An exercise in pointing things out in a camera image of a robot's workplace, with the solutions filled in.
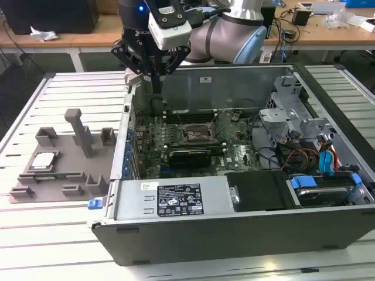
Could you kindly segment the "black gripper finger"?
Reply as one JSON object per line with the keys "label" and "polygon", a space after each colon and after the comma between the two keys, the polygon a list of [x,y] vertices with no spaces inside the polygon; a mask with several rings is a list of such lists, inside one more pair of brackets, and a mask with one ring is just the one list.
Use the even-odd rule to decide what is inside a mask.
{"label": "black gripper finger", "polygon": [[161,93],[161,78],[172,74],[189,55],[189,46],[178,46],[160,51],[157,55],[157,93]]}
{"label": "black gripper finger", "polygon": [[149,77],[152,92],[157,93],[157,76],[143,39],[131,40],[129,43],[121,38],[114,42],[111,53],[135,74]]}

